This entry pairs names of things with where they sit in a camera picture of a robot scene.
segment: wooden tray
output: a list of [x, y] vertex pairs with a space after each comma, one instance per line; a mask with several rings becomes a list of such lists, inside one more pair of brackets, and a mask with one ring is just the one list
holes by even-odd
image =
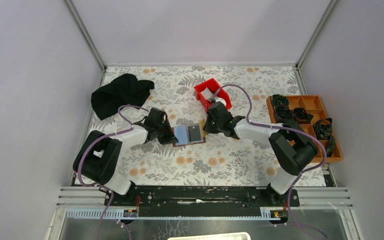
[[[293, 110], [294, 108], [304, 108], [307, 110], [307, 113], [313, 115], [313, 119], [311, 120], [310, 124], [300, 124], [301, 128], [308, 134], [312, 136], [316, 136], [313, 125], [319, 121], [320, 119], [325, 119], [328, 117], [328, 114], [326, 113], [325, 106], [323, 106], [322, 100], [318, 95], [298, 95], [298, 96], [285, 96], [289, 100], [289, 109]], [[276, 124], [276, 118], [275, 118], [275, 111], [273, 110], [272, 105], [272, 96], [269, 96], [267, 98], [267, 108], [268, 108], [268, 114], [270, 115], [270, 121], [273, 124]], [[326, 148], [329, 144], [329, 140], [319, 140], [321, 144], [324, 145]], [[318, 154], [312, 161], [312, 163], [320, 163], [323, 160], [322, 157], [322, 150], [320, 149], [319, 145], [316, 144], [318, 147]], [[333, 150], [333, 154], [331, 157], [328, 157], [326, 160], [326, 163], [336, 163], [343, 159], [341, 148], [338, 145], [338, 139], [335, 137], [335, 148]]]

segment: gray floor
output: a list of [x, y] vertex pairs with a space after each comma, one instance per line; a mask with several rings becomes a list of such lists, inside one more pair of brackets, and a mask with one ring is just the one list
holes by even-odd
[[[329, 240], [347, 239], [340, 215], [335, 210], [294, 210], [294, 216], [302, 224], [308, 224], [325, 232]], [[67, 218], [62, 231], [63, 240], [94, 240], [97, 219]], [[129, 224], [133, 240], [167, 240], [210, 234], [247, 232], [252, 240], [308, 240], [296, 226], [273, 227], [262, 220], [136, 220]], [[104, 220], [100, 227], [100, 240], [128, 240], [125, 228], [115, 220]], [[310, 230], [319, 238], [322, 236]]]

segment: metal corner post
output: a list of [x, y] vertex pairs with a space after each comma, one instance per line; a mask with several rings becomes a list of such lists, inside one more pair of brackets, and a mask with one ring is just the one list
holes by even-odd
[[72, 0], [63, 0], [65, 5], [67, 6], [67, 10], [70, 13], [71, 17], [74, 20], [74, 23], [76, 24], [78, 30], [80, 31], [81, 36], [83, 37], [84, 41], [87, 44], [87, 47], [89, 48], [90, 52], [93, 55], [93, 58], [95, 58], [96, 63], [99, 65], [102, 71], [105, 71], [106, 65], [104, 60], [102, 59], [97, 47], [95, 46], [94, 42], [92, 41], [91, 36], [88, 33], [88, 30], [85, 27], [85, 24], [82, 21], [82, 18], [80, 18], [79, 12], [76, 9], [76, 6], [74, 5]]
[[306, 57], [312, 48], [315, 40], [319, 36], [321, 30], [323, 29], [323, 26], [325, 25], [326, 21], [328, 20], [329, 16], [331, 15], [332, 11], [335, 9], [335, 6], [339, 0], [330, 0], [329, 4], [327, 5], [326, 9], [324, 10], [323, 15], [320, 18], [320, 21], [318, 22], [317, 26], [315, 27], [315, 30], [313, 34], [310, 37], [310, 40], [308, 41], [307, 45], [304, 48], [304, 52], [302, 52], [301, 56], [299, 57], [298, 61], [296, 62], [296, 68], [298, 71], [303, 66], [304, 61], [306, 60]]

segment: gray wall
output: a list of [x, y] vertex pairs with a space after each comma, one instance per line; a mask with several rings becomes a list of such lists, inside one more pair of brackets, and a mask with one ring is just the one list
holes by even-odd
[[0, 240], [43, 239], [99, 78], [62, 0], [0, 0]]
[[334, 164], [366, 240], [384, 239], [384, 0], [342, 0], [303, 65], [344, 159]]
[[109, 65], [295, 63], [329, 0], [74, 0]]

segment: black cloth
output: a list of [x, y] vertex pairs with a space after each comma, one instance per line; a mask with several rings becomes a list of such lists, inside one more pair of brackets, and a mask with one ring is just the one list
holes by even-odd
[[153, 81], [138, 81], [135, 75], [125, 73], [94, 91], [90, 102], [96, 115], [103, 120], [116, 114], [122, 105], [141, 107], [154, 88]]

